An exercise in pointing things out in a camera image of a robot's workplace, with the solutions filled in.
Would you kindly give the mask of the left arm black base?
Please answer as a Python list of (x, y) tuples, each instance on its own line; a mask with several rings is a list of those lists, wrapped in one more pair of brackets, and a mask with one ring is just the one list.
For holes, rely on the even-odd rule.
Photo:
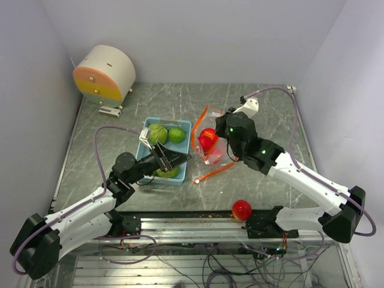
[(119, 213), (116, 210), (111, 210), (105, 213), (111, 223), (107, 238), (120, 238), (123, 236), (138, 235), (141, 232), (141, 220), (136, 216), (126, 213)]

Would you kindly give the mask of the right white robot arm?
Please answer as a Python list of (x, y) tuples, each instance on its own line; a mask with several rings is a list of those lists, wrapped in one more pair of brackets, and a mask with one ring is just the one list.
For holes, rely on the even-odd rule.
[(227, 141), (235, 157), (248, 168), (277, 178), (317, 203), (316, 208), (280, 208), (264, 223), (275, 238), (284, 231), (322, 231), (340, 243), (357, 235), (366, 192), (359, 186), (347, 188), (295, 162), (280, 145), (257, 135), (256, 126), (244, 112), (228, 111), (215, 120), (215, 132)]

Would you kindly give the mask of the red pomegranate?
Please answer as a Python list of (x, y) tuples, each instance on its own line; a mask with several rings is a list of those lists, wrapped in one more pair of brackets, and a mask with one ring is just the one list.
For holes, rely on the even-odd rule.
[(248, 220), (252, 213), (252, 207), (246, 200), (237, 200), (232, 205), (232, 217), (239, 221)]

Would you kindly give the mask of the red tomato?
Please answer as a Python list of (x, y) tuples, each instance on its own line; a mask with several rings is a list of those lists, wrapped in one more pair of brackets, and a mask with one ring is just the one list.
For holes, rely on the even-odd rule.
[(204, 155), (207, 155), (210, 149), (213, 147), (214, 141), (205, 135), (199, 136), (197, 140), (200, 152), (202, 152)]

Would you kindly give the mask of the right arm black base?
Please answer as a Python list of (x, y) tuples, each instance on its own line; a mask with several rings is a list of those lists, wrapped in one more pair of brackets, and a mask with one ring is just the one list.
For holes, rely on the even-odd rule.
[(298, 230), (283, 230), (277, 223), (277, 214), (283, 206), (272, 209), (254, 209), (251, 217), (241, 229), (247, 232), (248, 239), (282, 238), (284, 234), (290, 239), (298, 238)]

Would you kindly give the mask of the clear orange-zip bag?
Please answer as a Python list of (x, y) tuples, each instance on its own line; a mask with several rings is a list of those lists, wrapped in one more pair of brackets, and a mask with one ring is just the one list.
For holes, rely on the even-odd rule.
[(199, 184), (200, 182), (229, 169), (235, 164), (235, 161), (232, 158), (232, 152), (227, 150), (226, 139), (218, 137), (207, 155), (204, 155), (199, 150), (197, 138), (200, 136), (200, 132), (205, 128), (215, 129), (215, 119), (222, 115), (223, 112), (220, 109), (206, 106), (192, 128), (191, 147), (199, 156), (200, 162), (203, 164), (204, 168), (203, 172), (199, 173), (198, 176), (193, 179), (194, 184)]

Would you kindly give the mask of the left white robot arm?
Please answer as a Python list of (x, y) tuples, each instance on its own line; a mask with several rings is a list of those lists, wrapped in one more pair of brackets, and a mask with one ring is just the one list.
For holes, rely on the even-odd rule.
[(158, 169), (167, 172), (190, 159), (190, 154), (160, 143), (140, 160), (129, 152), (119, 154), (110, 175), (89, 196), (54, 214), (42, 217), (35, 213), (25, 220), (10, 248), (14, 272), (36, 280), (88, 240), (118, 237), (122, 223), (109, 215), (132, 196), (132, 184)]

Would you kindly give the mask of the red yellow apple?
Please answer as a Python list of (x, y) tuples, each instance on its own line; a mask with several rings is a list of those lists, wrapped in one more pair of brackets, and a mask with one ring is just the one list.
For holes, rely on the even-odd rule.
[(215, 133), (215, 130), (213, 128), (205, 128), (200, 132), (200, 136), (206, 136), (209, 137), (213, 142), (215, 142), (218, 138), (218, 136)]

